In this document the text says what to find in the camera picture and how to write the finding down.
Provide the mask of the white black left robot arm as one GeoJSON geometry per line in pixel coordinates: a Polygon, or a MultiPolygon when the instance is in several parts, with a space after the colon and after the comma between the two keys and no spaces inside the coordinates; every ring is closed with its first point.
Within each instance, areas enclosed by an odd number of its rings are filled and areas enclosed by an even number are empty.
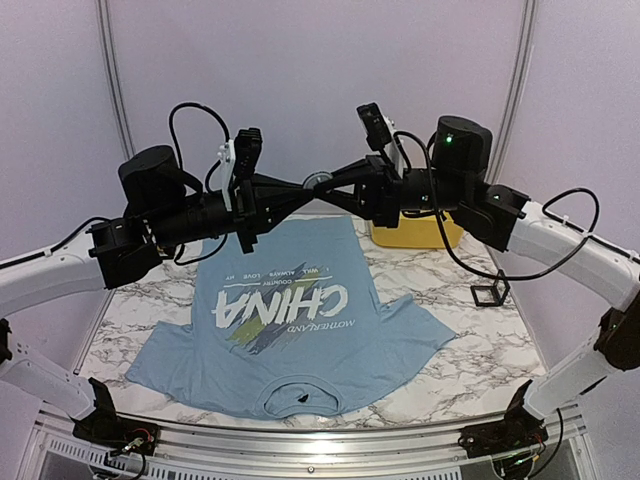
{"type": "Polygon", "coordinates": [[[116,448],[132,441],[152,446],[157,425],[120,416],[104,383],[76,376],[28,346],[7,317],[72,294],[134,283],[192,241],[235,233],[251,251],[258,235],[313,198],[310,188],[256,173],[259,155],[257,146],[225,143],[224,187],[207,192],[171,146],[149,147],[118,169],[127,199],[122,216],[91,218],[59,243],[3,262],[1,383],[63,411],[77,438],[116,448]]]}

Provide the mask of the light blue printed t-shirt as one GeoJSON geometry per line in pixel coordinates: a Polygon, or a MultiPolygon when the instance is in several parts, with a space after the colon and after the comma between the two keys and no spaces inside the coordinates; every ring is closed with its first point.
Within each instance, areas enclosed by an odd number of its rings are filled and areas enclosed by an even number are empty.
{"type": "Polygon", "coordinates": [[[413,379],[453,331],[411,295],[385,303],[348,217],[288,220],[198,266],[191,320],[159,322],[131,382],[256,420],[335,416],[413,379]]]}

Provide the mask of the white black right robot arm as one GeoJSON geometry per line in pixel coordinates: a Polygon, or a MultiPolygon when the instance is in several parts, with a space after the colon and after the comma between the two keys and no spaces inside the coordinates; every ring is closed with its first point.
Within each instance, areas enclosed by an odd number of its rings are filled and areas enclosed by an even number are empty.
{"type": "Polygon", "coordinates": [[[485,245],[541,263],[587,287],[609,305],[599,327],[547,374],[514,394],[501,420],[465,427],[459,444],[471,457],[522,448],[547,439],[544,421],[618,371],[639,365],[639,258],[552,213],[548,204],[485,180],[491,132],[474,121],[443,116],[422,145],[426,164],[392,161],[399,133],[385,117],[363,118],[371,154],[305,187],[327,203],[377,226],[394,228],[404,211],[454,223],[485,245]]]}

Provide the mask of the round blue gold brooch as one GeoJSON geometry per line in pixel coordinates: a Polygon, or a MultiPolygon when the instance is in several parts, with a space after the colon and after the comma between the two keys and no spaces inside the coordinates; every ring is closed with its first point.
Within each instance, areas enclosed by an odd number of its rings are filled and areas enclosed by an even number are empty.
{"type": "Polygon", "coordinates": [[[313,190],[317,185],[329,181],[332,178],[332,174],[326,171],[312,173],[304,180],[303,188],[313,190]]]}

